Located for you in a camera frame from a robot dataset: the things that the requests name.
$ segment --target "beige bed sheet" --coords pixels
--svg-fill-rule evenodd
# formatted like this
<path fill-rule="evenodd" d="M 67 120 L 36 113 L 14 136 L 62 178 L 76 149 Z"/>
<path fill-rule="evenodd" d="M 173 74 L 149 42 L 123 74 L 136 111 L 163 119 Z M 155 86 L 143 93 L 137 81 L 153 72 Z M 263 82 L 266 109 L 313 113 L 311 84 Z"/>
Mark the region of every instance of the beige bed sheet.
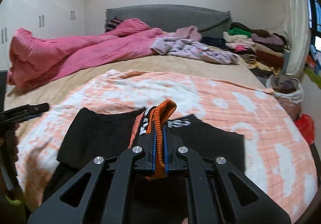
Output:
<path fill-rule="evenodd" d="M 19 93 L 13 89 L 7 94 L 5 109 L 43 102 L 48 102 L 50 105 L 60 104 L 71 91 L 110 69 L 121 72 L 126 72 L 129 69 L 148 72 L 173 72 L 210 79 L 229 80 L 253 88 L 264 87 L 248 70 L 246 63 L 242 59 L 240 65 L 222 65 L 176 56 L 153 55 L 80 70 L 26 93 Z M 37 120 L 33 119 L 21 124 L 17 131 L 18 138 L 23 138 Z"/>

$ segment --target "red bag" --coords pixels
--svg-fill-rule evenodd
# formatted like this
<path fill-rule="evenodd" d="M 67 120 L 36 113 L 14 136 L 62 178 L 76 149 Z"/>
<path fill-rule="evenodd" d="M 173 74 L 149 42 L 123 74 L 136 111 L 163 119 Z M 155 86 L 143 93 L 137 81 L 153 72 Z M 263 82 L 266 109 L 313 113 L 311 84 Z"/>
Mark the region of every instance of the red bag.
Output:
<path fill-rule="evenodd" d="M 297 119 L 295 122 L 298 130 L 305 138 L 309 145 L 314 142 L 314 122 L 309 115 L 302 114 L 300 119 Z"/>

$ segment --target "silver screw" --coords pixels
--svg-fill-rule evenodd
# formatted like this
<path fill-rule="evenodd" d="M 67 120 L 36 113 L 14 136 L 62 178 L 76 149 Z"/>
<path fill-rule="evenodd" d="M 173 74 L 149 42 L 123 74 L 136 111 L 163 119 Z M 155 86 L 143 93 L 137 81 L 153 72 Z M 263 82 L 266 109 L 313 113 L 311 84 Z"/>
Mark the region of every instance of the silver screw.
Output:
<path fill-rule="evenodd" d="M 142 147 L 140 146 L 135 146 L 134 148 L 132 148 L 132 151 L 134 153 L 140 153 L 142 151 Z"/>
<path fill-rule="evenodd" d="M 226 163 L 226 159 L 224 157 L 217 157 L 216 158 L 216 162 L 218 164 L 225 164 Z"/>
<path fill-rule="evenodd" d="M 187 149 L 187 147 L 182 146 L 182 147 L 179 147 L 179 152 L 180 153 L 187 153 L 188 149 Z"/>
<path fill-rule="evenodd" d="M 98 156 L 98 157 L 94 158 L 94 163 L 95 164 L 101 164 L 103 162 L 104 162 L 104 158 L 103 157 Z"/>

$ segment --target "pink comforter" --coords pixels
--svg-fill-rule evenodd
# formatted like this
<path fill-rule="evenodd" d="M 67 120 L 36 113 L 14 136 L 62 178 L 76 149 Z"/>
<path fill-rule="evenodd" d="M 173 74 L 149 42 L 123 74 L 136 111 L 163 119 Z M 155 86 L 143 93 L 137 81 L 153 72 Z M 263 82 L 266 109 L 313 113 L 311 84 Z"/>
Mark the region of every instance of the pink comforter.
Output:
<path fill-rule="evenodd" d="M 47 40 L 20 28 L 10 45 L 8 84 L 28 91 L 81 69 L 152 55 L 150 47 L 160 35 L 161 29 L 150 29 L 139 19 L 125 20 L 99 36 Z"/>

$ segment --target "headboard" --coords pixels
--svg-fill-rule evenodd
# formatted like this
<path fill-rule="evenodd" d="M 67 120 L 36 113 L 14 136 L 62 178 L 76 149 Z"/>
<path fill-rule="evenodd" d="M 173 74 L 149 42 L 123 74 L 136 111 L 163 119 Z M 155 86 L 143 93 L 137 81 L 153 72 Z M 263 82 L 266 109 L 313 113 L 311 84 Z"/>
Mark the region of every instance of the headboard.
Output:
<path fill-rule="evenodd" d="M 138 18 L 151 28 L 166 32 L 197 26 L 202 36 L 222 37 L 232 23 L 231 13 L 185 5 L 139 5 L 106 10 L 106 24 L 114 16 L 125 20 Z"/>

